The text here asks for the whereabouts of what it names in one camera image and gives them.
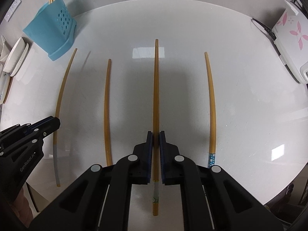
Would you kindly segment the person's left hand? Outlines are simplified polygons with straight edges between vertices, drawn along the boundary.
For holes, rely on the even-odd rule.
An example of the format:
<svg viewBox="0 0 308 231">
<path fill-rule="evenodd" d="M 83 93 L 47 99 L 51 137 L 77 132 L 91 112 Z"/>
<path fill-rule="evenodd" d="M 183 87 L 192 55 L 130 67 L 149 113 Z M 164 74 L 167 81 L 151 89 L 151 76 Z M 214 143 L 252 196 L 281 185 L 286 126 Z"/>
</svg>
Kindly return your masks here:
<svg viewBox="0 0 308 231">
<path fill-rule="evenodd" d="M 26 228 L 29 228 L 33 221 L 33 214 L 28 199 L 24 196 L 23 187 L 19 191 L 15 201 L 8 201 L 8 204 L 21 223 L 23 223 Z"/>
</svg>

